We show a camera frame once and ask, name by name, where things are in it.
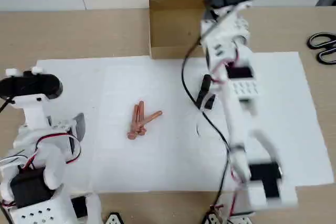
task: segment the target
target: cardboard box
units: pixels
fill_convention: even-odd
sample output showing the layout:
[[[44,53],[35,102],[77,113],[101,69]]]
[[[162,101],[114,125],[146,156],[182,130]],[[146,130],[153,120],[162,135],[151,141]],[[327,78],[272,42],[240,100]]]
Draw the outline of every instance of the cardboard box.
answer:
[[[203,0],[149,0],[151,57],[183,58],[200,35],[204,9]],[[201,46],[195,56],[204,56]]]

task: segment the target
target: white foam board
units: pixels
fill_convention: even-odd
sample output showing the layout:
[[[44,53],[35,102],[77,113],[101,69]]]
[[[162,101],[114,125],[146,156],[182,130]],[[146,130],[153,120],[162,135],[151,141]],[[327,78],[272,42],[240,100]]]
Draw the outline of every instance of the white foam board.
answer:
[[[180,80],[181,62],[149,57],[39,61],[64,83],[64,93],[50,104],[50,110],[57,116],[86,114],[83,156],[67,173],[73,188],[99,192],[218,189],[224,145],[188,100]],[[257,53],[253,65],[263,89],[257,121],[278,149],[286,176],[296,186],[332,183],[298,53]],[[195,96],[204,73],[205,60],[191,59],[185,76]],[[147,115],[156,110],[163,115],[147,126],[145,136],[131,141],[126,133],[139,100],[145,101]],[[219,101],[209,117],[227,136]],[[247,140],[246,145],[250,160],[267,158],[256,141]],[[228,178],[226,188],[232,184]]]

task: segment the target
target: table surface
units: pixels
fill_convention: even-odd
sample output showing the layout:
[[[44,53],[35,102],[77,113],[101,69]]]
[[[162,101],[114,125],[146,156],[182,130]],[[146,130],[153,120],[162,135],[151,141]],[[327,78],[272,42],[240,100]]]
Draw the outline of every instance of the table surface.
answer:
[[[17,67],[24,70],[34,66],[38,59],[148,55],[148,14],[147,9],[2,12],[1,69]],[[336,67],[318,64],[316,52],[306,47],[306,39],[313,33],[336,31],[336,7],[255,7],[244,11],[244,17],[250,23],[253,51],[300,53],[336,173],[336,82],[333,79]],[[10,107],[0,115],[0,155],[11,148],[23,119],[21,111]],[[260,212],[252,218],[253,222],[333,222],[336,184],[300,187],[297,191],[298,208]],[[146,224],[199,223],[213,198],[214,193],[205,192],[101,195],[103,216],[117,211],[125,223]],[[6,222],[1,216],[0,224],[3,223]]]

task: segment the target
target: scissors handle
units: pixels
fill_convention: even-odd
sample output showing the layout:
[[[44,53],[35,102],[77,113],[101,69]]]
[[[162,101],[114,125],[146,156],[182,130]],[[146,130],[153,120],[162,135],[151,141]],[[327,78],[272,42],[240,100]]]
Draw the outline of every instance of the scissors handle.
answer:
[[[319,37],[329,38],[328,41],[319,44],[313,44],[313,40]],[[307,46],[310,49],[329,48],[336,44],[336,35],[332,33],[317,33],[309,37],[307,40]]]
[[[330,47],[326,51],[322,51],[316,55],[316,59],[319,63],[324,65],[335,65],[336,60],[325,60],[324,57],[326,55],[332,54],[333,52],[336,52],[336,47]]]

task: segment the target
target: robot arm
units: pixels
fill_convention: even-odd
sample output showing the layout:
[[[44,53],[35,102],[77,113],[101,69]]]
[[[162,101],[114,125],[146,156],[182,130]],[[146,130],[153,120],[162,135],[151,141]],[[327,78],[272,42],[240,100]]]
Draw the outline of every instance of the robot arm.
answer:
[[[223,15],[226,18],[202,41],[209,74],[218,90],[229,131],[230,164],[244,184],[247,207],[255,211],[297,203],[295,188],[280,169],[276,149],[265,131],[247,124],[242,104],[253,106],[260,88],[250,62],[253,52],[247,47],[247,22],[239,11],[251,6],[252,0],[205,0],[206,12],[201,21],[201,33],[206,34]],[[254,138],[270,154],[270,161],[251,163],[245,143]]]
[[[44,74],[37,67],[24,73],[9,69],[6,74],[8,78],[0,81],[0,97],[7,98],[14,108],[23,109],[26,118],[14,149],[0,163],[0,191],[9,202],[8,212],[14,223],[57,220],[78,224],[78,218],[83,217],[79,212],[87,212],[87,224],[102,223],[99,197],[89,194],[71,199],[63,184],[66,164],[80,155],[84,115],[54,123],[45,114],[44,105],[62,93],[56,76]],[[11,156],[18,154],[22,158],[13,161]]]

